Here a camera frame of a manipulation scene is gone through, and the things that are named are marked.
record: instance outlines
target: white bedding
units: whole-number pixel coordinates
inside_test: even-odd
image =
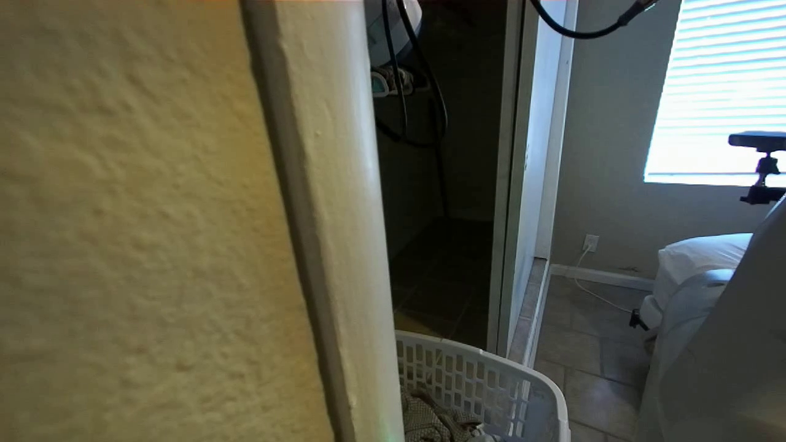
[[[698,236],[661,248],[654,287],[658,304],[666,307],[668,295],[698,271],[735,269],[748,239],[752,233]]]

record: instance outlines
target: basket rim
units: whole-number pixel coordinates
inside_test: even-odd
[[[466,354],[473,354],[479,359],[487,359],[487,361],[494,361],[498,366],[505,366],[509,370],[517,370],[522,378],[532,378],[534,382],[543,382],[549,394],[554,397],[554,417],[557,417],[557,424],[559,424],[559,442],[569,442],[569,417],[566,417],[566,399],[561,394],[561,387],[549,381],[547,376],[543,376],[541,370],[532,370],[527,366],[520,366],[510,359],[504,359],[498,354],[488,354],[484,349],[477,349],[477,345],[466,345],[462,340],[452,340],[452,339],[442,339],[442,335],[428,335],[428,334],[412,334],[412,330],[394,330],[394,340],[423,340],[423,344],[431,344],[431,345],[447,345],[447,349],[457,349],[457,350],[466,350]]]

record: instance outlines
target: white wall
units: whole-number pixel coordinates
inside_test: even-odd
[[[627,5],[582,2],[579,26],[601,26]],[[643,185],[674,14],[677,2],[658,2],[618,34],[575,47],[554,225],[557,263],[573,263],[584,233],[600,233],[588,268],[654,275],[661,246],[699,233],[752,230],[765,210],[740,203],[743,189]]]

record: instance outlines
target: baseboard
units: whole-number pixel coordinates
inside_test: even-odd
[[[575,280],[600,282],[600,284],[616,284],[616,287],[631,287],[631,289],[654,289],[654,280],[623,275],[623,271],[603,271],[591,268],[573,268],[573,264],[549,264],[549,275],[566,275]]]

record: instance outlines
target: window blinds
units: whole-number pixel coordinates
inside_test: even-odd
[[[753,172],[740,129],[786,129],[786,2],[682,0],[645,178]]]

